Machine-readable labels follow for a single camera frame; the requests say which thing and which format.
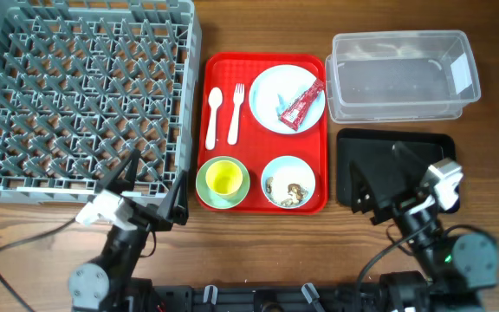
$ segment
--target white spoon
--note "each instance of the white spoon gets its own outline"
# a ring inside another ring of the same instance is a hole
[[[217,137],[217,109],[223,104],[223,93],[221,89],[214,87],[209,94],[209,106],[211,107],[211,117],[207,127],[207,136],[205,137],[205,148],[212,150],[215,148],[215,138]]]

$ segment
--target yellow cup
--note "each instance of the yellow cup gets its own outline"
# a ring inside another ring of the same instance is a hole
[[[242,186],[242,169],[230,160],[219,160],[207,169],[205,183],[218,196],[233,198]]]

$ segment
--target black tray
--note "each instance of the black tray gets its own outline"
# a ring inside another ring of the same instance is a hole
[[[383,181],[399,177],[397,174],[391,175],[391,172],[399,170],[392,156],[392,146],[398,141],[404,142],[427,164],[448,157],[456,160],[454,141],[446,134],[342,129],[336,136],[336,198],[341,204],[350,206],[352,203],[352,184],[349,174],[349,164],[352,160],[372,176],[382,174]],[[446,213],[453,213],[458,209],[459,200]]]

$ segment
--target wood grain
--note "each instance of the wood grain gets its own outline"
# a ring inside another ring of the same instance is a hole
[[[499,1],[197,0],[196,8],[204,32],[201,68],[220,51],[309,53],[325,59],[337,33],[465,31],[483,97],[467,107],[463,117],[362,127],[449,134],[466,178],[461,211],[444,216],[443,221],[446,226],[475,224],[499,238]],[[195,133],[198,113],[199,107],[194,107]],[[191,190],[188,225],[160,234],[155,256],[140,260],[135,276],[150,277],[157,285],[194,287],[352,281],[388,242],[385,225],[372,227],[366,217],[353,215],[334,201],[334,140],[342,128],[329,125],[331,199],[323,212],[312,217],[211,213],[198,205]],[[54,228],[73,217],[79,207],[0,205],[0,245]],[[74,225],[55,237],[5,252],[0,268],[35,309],[67,311],[68,274],[100,252],[107,229]],[[412,258],[394,252],[373,267],[366,279],[417,268]],[[485,291],[484,298],[488,310],[499,310],[499,286]],[[0,310],[16,309],[20,307],[0,285]]]

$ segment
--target white label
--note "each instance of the white label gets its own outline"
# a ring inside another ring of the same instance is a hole
[[[471,79],[471,71],[467,62],[467,55],[463,53],[451,64],[451,74],[454,77],[454,86],[456,94],[460,94],[468,86],[473,83]]]
[[[288,115],[286,116],[286,120],[288,122],[294,122],[295,121],[295,118],[298,116],[298,114],[300,113],[300,110],[299,109],[295,109],[293,111],[291,111],[290,113],[288,113]]]

